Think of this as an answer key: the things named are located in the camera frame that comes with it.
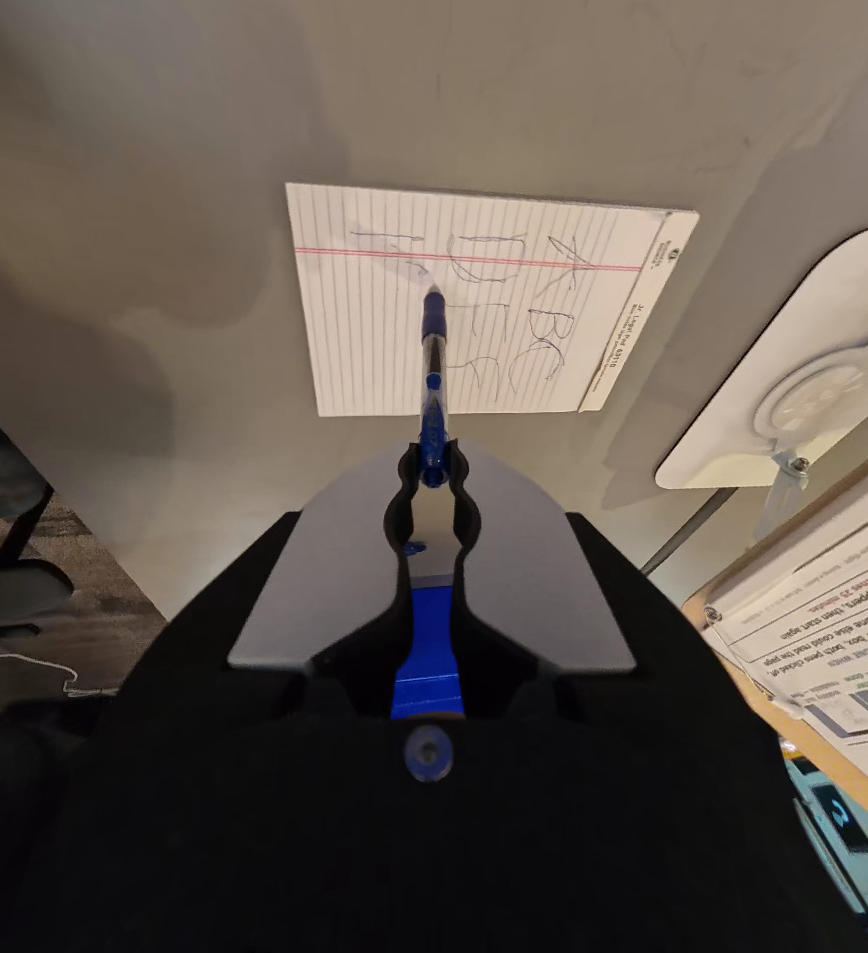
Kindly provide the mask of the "printed instruction sheet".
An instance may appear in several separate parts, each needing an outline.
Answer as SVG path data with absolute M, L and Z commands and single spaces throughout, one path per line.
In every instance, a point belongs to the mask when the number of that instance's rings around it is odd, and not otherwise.
M 709 645 L 868 778 L 868 521 L 761 597 L 706 614 Z

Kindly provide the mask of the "blue pen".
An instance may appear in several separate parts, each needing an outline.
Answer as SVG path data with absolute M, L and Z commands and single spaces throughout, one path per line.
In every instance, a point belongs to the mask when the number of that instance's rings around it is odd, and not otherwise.
M 429 489 L 450 477 L 446 383 L 447 321 L 444 297 L 431 287 L 424 298 L 421 323 L 421 411 L 418 476 Z

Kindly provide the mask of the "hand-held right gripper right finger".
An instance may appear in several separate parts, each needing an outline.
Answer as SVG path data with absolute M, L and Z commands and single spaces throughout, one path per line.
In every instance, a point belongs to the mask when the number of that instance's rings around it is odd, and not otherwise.
M 456 440 L 451 492 L 460 544 L 451 648 L 466 717 L 502 717 L 536 684 L 636 671 L 571 522 L 546 491 Z

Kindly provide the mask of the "white document stand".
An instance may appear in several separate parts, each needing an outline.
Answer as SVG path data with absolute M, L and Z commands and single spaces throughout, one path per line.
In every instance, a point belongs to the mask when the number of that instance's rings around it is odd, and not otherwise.
M 656 471 L 666 490 L 769 489 L 750 547 L 682 607 L 703 638 L 710 605 L 761 597 L 868 521 L 868 459 L 805 499 L 815 462 L 867 419 L 865 230 L 810 269 Z M 750 707 L 868 810 L 868 778 L 713 650 Z

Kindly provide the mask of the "dark grey desk mat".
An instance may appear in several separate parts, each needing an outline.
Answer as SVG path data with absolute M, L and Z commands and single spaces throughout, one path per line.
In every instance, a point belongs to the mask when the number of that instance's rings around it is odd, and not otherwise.
M 676 554 L 737 492 L 738 487 L 719 488 L 641 566 L 648 577 Z

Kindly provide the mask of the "white lined notepad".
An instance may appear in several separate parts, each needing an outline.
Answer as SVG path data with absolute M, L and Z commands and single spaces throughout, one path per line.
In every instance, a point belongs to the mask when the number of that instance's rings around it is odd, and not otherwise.
M 452 416 L 597 411 L 699 221 L 691 210 L 289 183 L 320 417 L 416 415 L 425 295 Z

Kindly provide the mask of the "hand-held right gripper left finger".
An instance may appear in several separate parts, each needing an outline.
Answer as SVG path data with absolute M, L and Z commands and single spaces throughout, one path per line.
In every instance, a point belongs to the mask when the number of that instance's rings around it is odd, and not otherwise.
M 335 681 L 359 715 L 390 717 L 414 637 L 404 554 L 413 497 L 412 442 L 372 455 L 316 494 L 300 511 L 228 665 Z

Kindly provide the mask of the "black office chair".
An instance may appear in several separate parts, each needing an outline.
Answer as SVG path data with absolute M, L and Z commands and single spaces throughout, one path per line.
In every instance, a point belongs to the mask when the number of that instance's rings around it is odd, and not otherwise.
M 37 635 L 32 617 L 58 610 L 72 597 L 73 584 L 58 566 L 24 557 L 53 495 L 47 484 L 35 505 L 11 523 L 0 544 L 0 637 Z

